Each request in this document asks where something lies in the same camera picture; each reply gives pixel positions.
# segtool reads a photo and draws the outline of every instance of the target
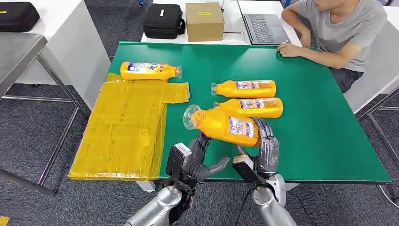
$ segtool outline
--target laptop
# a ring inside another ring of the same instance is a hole
[[[243,14],[237,0],[252,45],[278,46],[291,43],[280,19],[274,14]]]

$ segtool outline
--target bottle cap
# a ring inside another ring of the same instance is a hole
[[[213,108],[220,108],[220,103],[219,102],[213,102]]]
[[[211,84],[211,95],[215,96],[217,94],[217,84],[212,82]]]
[[[175,68],[175,77],[180,79],[182,77],[182,73],[183,73],[182,67],[181,66],[177,66]]]
[[[196,129],[199,124],[199,116],[202,115],[201,108],[197,105],[189,106],[183,115],[183,125],[188,130]]]

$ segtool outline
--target orange bottle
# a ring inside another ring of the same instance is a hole
[[[181,67],[166,64],[124,62],[120,66],[120,75],[125,80],[168,80],[173,77],[181,78],[181,74]]]
[[[232,81],[221,84],[212,83],[211,94],[225,97],[262,98],[274,97],[276,83],[272,80]]]
[[[214,102],[214,108],[232,111],[246,117],[278,118],[283,114],[280,98],[230,99],[224,103]]]
[[[259,132],[256,123],[243,115],[221,109],[201,110],[189,106],[183,115],[183,124],[189,129],[199,129],[208,137],[242,146],[256,146]]]

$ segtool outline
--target gray t-shirt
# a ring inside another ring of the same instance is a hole
[[[348,42],[361,46],[363,49],[344,68],[364,72],[371,43],[387,21],[381,3],[360,0],[355,10],[337,24],[330,22],[331,11],[319,11],[314,0],[300,0],[297,11],[310,21],[319,51],[338,53]]]

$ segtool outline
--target cardboard box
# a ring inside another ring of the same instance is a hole
[[[186,3],[188,41],[223,39],[224,19],[218,2]]]

